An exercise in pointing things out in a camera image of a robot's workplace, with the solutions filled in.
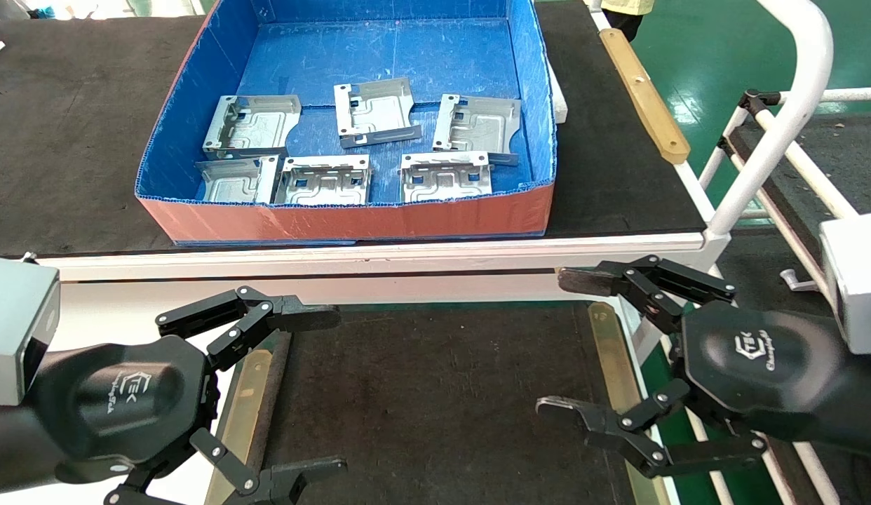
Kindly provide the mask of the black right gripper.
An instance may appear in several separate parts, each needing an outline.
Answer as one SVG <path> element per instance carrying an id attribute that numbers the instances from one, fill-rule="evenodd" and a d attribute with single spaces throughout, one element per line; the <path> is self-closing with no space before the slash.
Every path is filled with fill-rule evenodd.
<path id="1" fill-rule="evenodd" d="M 698 399 L 708 401 L 712 419 L 782 441 L 871 456 L 871 355 L 849 351 L 833 318 L 731 306 L 734 285 L 656 255 L 602 261 L 592 269 L 563 267 L 558 287 L 623 297 L 664 335 L 680 332 L 680 371 Z M 683 316 L 673 295 L 702 307 Z M 582 429 L 584 444 L 624 457 L 647 478 L 721 472 L 762 460 L 768 445 L 749 431 L 679 445 L 648 436 L 691 397 L 691 387 L 676 378 L 627 412 L 563 396 L 539 398 L 536 412 L 570 419 Z"/>

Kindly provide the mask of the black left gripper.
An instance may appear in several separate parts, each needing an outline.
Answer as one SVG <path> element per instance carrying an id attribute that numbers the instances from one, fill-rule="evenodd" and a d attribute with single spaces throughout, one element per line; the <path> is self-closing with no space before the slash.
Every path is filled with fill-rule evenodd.
<path id="1" fill-rule="evenodd" d="M 348 464 L 329 457 L 252 472 L 208 431 L 220 400 L 213 370 L 229 370 L 275 332 L 341 322 L 339 307 L 243 285 L 160 314 L 158 341 L 50 352 L 22 402 L 0 406 L 0 492 L 88 485 L 137 469 L 148 471 L 128 474 L 105 504 L 173 504 L 147 494 L 148 485 L 195 450 L 233 485 L 224 504 L 297 504 L 311 483 Z M 184 340 L 221 327 L 207 356 Z"/>

